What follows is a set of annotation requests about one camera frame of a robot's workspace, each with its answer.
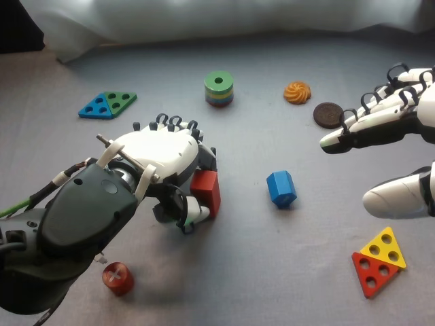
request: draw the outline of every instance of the yellow triangle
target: yellow triangle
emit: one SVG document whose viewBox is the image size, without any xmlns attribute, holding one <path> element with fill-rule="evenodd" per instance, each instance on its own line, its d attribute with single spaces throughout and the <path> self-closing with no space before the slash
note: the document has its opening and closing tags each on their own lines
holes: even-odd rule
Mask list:
<svg viewBox="0 0 435 326">
<path fill-rule="evenodd" d="M 373 257 L 401 268 L 406 267 L 399 244 L 390 227 L 385 228 L 360 251 L 363 255 Z"/>
</svg>

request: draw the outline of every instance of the table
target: table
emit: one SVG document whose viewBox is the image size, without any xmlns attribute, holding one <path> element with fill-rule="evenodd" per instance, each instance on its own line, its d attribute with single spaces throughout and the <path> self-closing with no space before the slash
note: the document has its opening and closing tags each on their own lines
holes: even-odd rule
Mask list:
<svg viewBox="0 0 435 326">
<path fill-rule="evenodd" d="M 0 207 L 101 155 L 98 133 L 115 139 L 158 113 L 195 119 L 217 148 L 216 220 L 184 236 L 160 225 L 147 199 L 104 250 L 131 269 L 134 291 L 114 297 L 94 263 L 46 325 L 433 325 L 435 221 L 377 219 L 362 206 L 372 186 L 430 165 L 433 147 L 408 135 L 329 156 L 319 146 L 328 130 L 312 116 L 325 101 L 358 108 L 398 61 L 431 67 L 433 40 L 376 27 L 104 47 L 67 65 L 48 50 L 0 56 Z M 234 77 L 234 102 L 224 109 L 204 101 L 203 78 L 213 70 Z M 306 105 L 283 99 L 296 80 L 311 86 Z M 81 120 L 77 112 L 105 90 L 138 100 L 115 120 Z M 296 187 L 290 210 L 268 197 L 266 178 L 277 170 Z M 388 225 L 408 268 L 366 300 L 351 254 Z M 0 310 L 2 326 L 36 319 Z"/>
</svg>

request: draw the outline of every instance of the triangle block with holes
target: triangle block with holes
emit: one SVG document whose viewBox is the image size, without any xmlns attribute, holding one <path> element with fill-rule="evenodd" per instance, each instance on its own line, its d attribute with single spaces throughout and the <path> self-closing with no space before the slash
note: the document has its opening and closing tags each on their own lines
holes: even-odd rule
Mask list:
<svg viewBox="0 0 435 326">
<path fill-rule="evenodd" d="M 384 261 L 385 263 L 406 268 L 405 259 L 400 251 L 396 237 L 390 227 L 385 228 L 371 240 L 360 253 Z"/>
<path fill-rule="evenodd" d="M 104 96 L 114 117 L 118 117 L 137 98 L 136 93 L 125 92 L 104 92 Z"/>
<path fill-rule="evenodd" d="M 98 94 L 90 101 L 83 109 L 79 111 L 79 117 L 84 119 L 113 119 L 113 115 L 109 109 L 109 104 L 106 101 L 103 93 Z"/>
<path fill-rule="evenodd" d="M 361 253 L 353 253 L 352 260 L 367 299 L 376 295 L 400 271 L 395 265 Z"/>
</svg>

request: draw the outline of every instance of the robotic hand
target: robotic hand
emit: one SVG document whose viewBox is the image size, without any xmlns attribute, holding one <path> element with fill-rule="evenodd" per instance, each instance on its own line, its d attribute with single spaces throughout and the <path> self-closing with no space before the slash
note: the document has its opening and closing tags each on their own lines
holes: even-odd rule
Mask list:
<svg viewBox="0 0 435 326">
<path fill-rule="evenodd" d="M 205 146 L 197 122 L 160 114 L 140 130 L 108 141 L 98 159 L 61 172 L 28 200 L 0 212 L 0 307 L 16 314 L 54 312 L 74 281 L 135 214 L 156 197 L 158 221 L 186 227 L 209 216 L 209 208 L 182 186 L 197 167 L 216 171 L 215 150 Z M 73 173 L 83 171 L 69 180 Z M 61 189 L 44 209 L 34 207 Z M 25 212 L 14 215 L 27 206 Z"/>
<path fill-rule="evenodd" d="M 405 72 L 391 78 L 389 73 L 396 67 L 403 67 Z M 342 113 L 342 128 L 320 141 L 326 153 L 394 143 L 406 134 L 420 134 L 425 141 L 435 144 L 435 87 L 431 87 L 435 67 L 409 69 L 397 64 L 388 71 L 387 78 L 388 84 L 362 96 L 361 108 L 344 111 L 352 112 L 353 116 L 345 120 Z M 368 104 L 364 102 L 367 94 L 373 95 Z M 434 164 L 375 186 L 364 195 L 364 207 L 376 217 L 435 216 L 435 175 L 431 175 Z"/>
</svg>

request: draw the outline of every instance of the white plastic sheet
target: white plastic sheet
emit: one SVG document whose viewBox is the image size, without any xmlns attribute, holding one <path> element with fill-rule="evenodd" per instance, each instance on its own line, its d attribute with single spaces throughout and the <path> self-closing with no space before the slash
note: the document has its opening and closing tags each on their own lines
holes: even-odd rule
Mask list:
<svg viewBox="0 0 435 326">
<path fill-rule="evenodd" d="M 22 0 L 62 61 L 106 43 L 144 43 L 261 31 L 354 31 L 434 25 L 424 0 Z"/>
</svg>

